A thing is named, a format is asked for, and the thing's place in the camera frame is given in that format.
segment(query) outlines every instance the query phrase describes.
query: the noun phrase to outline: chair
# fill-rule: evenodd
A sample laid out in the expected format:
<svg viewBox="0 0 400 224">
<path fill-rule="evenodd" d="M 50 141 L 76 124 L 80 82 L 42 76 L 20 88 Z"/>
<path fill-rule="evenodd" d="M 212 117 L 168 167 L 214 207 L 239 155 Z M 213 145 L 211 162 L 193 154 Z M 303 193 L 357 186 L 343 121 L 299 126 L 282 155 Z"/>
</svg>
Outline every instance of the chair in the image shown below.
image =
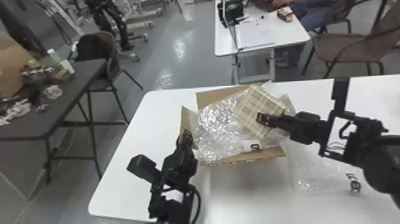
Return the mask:
<svg viewBox="0 0 400 224">
<path fill-rule="evenodd" d="M 366 63 L 371 75 L 371 63 L 378 64 L 380 74 L 384 67 L 380 59 L 400 41 L 400 1 L 385 14 L 368 35 L 320 34 L 312 39 L 314 51 L 327 64 L 324 79 L 337 63 Z"/>
<path fill-rule="evenodd" d="M 349 16 L 351 10 L 353 9 L 354 6 L 362 4 L 364 2 L 367 2 L 369 0 L 343 0 L 337 3 L 325 16 L 325 22 L 324 24 L 320 27 L 318 31 L 312 30 L 316 34 L 322 34 L 322 33 L 328 33 L 328 26 L 332 24 L 338 24 L 338 23 L 346 23 L 347 24 L 347 32 L 352 33 L 352 25 L 351 21 L 347 18 Z M 310 64 L 310 61 L 314 55 L 314 48 L 311 49 L 310 54 L 308 55 L 307 61 L 304 65 L 303 71 L 301 74 L 305 74 L 308 65 Z"/>
<path fill-rule="evenodd" d="M 113 82 L 119 77 L 120 74 L 124 73 L 130 80 L 135 82 L 135 84 L 138 85 L 141 89 L 143 87 L 125 70 L 121 69 L 120 64 L 118 62 L 117 58 L 117 42 L 114 39 L 114 36 L 108 32 L 98 32 L 98 33 L 90 33 L 83 35 L 79 42 L 81 42 L 84 39 L 91 38 L 90 40 L 98 40 L 96 43 L 98 43 L 98 48 L 101 48 L 103 50 L 105 56 L 105 59 L 107 60 L 107 66 L 105 73 L 100 76 L 98 79 L 94 81 L 92 86 L 90 87 L 90 91 L 87 93 L 87 100 L 89 104 L 89 114 L 92 111 L 92 100 L 90 97 L 90 93 L 92 92 L 112 92 L 115 96 L 115 100 L 117 101 L 117 104 L 121 110 L 121 113 L 124 118 L 124 124 L 128 125 L 129 121 L 126 117 L 126 114 L 124 112 L 124 109 L 122 107 L 121 101 L 117 95 L 117 88 L 115 88 Z M 93 57 L 93 58 L 85 58 L 85 60 L 90 60 L 90 59 L 97 59 L 99 57 Z M 83 111 L 82 105 L 78 103 L 78 106 L 87 120 L 87 117 L 85 115 L 85 112 Z M 96 125 L 121 125 L 121 122 L 95 122 Z"/>
</svg>

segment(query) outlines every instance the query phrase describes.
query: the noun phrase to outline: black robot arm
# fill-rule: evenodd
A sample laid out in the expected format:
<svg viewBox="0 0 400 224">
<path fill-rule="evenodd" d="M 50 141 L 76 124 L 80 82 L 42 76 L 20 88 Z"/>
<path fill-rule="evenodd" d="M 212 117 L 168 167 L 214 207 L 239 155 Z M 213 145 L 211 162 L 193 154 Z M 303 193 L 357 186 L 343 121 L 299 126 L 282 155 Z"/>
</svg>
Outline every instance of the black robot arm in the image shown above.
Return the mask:
<svg viewBox="0 0 400 224">
<path fill-rule="evenodd" d="M 290 133 L 290 139 L 302 144 L 320 144 L 318 154 L 363 169 L 365 179 L 375 190 L 390 194 L 400 208 L 400 136 L 382 135 L 388 132 L 379 120 L 358 117 L 345 111 L 349 78 L 335 79 L 332 99 L 335 107 L 328 121 L 316 114 L 301 111 L 294 116 L 271 116 L 258 113 L 257 122 L 278 127 Z M 342 153 L 329 150 L 328 140 L 335 118 L 347 120 L 339 131 L 347 143 Z M 356 126 L 355 132 L 345 136 L 344 131 Z"/>
<path fill-rule="evenodd" d="M 197 171 L 197 160 L 192 151 L 192 134 L 185 130 L 176 141 L 174 153 L 164 159 L 162 170 L 155 167 L 155 162 L 137 155 L 128 165 L 128 171 L 151 183 L 151 198 L 148 207 L 149 217 L 157 218 L 157 222 L 170 224 L 190 223 L 190 214 L 194 195 L 198 197 L 198 208 L 192 223 L 200 214 L 201 198 L 195 186 L 189 180 Z M 183 194 L 182 202 L 167 200 L 163 193 L 176 190 Z"/>
</svg>

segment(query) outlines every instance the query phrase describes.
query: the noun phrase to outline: gray table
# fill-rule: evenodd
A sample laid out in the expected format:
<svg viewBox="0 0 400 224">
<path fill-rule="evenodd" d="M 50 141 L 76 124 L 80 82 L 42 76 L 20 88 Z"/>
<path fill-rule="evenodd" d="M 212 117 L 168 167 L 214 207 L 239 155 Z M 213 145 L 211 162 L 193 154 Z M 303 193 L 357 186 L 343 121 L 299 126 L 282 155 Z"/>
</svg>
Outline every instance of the gray table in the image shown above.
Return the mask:
<svg viewBox="0 0 400 224">
<path fill-rule="evenodd" d="M 63 95 L 55 100 L 48 100 L 49 110 L 39 114 L 34 109 L 30 110 L 23 117 L 12 120 L 11 124 L 0 126 L 0 141 L 44 141 L 47 155 L 47 162 L 44 165 L 47 174 L 47 184 L 50 183 L 51 161 L 52 160 L 93 160 L 101 178 L 101 172 L 96 153 L 96 140 L 94 134 L 93 113 L 91 98 L 89 94 L 90 85 L 99 77 L 106 66 L 104 59 L 82 61 L 73 63 L 76 73 L 65 83 L 59 84 Z M 89 112 L 86 115 L 79 99 L 87 94 Z M 78 105 L 85 122 L 68 122 L 65 118 Z M 56 156 L 56 150 L 51 151 L 49 138 L 58 127 L 89 127 L 92 138 L 92 157 L 66 157 Z"/>
</svg>

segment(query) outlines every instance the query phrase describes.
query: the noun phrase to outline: hand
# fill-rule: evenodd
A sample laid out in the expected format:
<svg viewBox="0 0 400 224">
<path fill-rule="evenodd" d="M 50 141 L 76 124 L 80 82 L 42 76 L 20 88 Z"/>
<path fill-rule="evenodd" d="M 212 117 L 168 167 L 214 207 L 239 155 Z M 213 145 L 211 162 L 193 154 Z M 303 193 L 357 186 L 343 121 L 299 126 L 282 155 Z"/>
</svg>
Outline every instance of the hand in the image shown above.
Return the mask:
<svg viewBox="0 0 400 224">
<path fill-rule="evenodd" d="M 279 7 L 281 5 L 289 5 L 290 3 L 294 2 L 295 0 L 273 0 L 272 5 L 275 7 Z"/>
</svg>

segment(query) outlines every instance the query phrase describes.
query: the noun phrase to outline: jeans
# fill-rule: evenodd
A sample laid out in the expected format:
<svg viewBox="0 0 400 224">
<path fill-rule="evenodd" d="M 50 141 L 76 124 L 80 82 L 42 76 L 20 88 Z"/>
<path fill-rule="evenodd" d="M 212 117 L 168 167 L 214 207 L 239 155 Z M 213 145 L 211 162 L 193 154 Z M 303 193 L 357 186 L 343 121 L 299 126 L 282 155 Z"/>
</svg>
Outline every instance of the jeans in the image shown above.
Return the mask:
<svg viewBox="0 0 400 224">
<path fill-rule="evenodd" d="M 319 6 L 307 6 L 302 3 L 290 6 L 293 13 L 299 19 L 306 31 L 310 31 L 321 27 L 325 21 L 325 15 L 332 8 L 331 4 Z M 287 60 L 290 66 L 297 66 L 301 52 L 304 49 L 304 43 L 276 49 L 276 57 L 283 57 L 283 53 L 287 52 Z"/>
</svg>

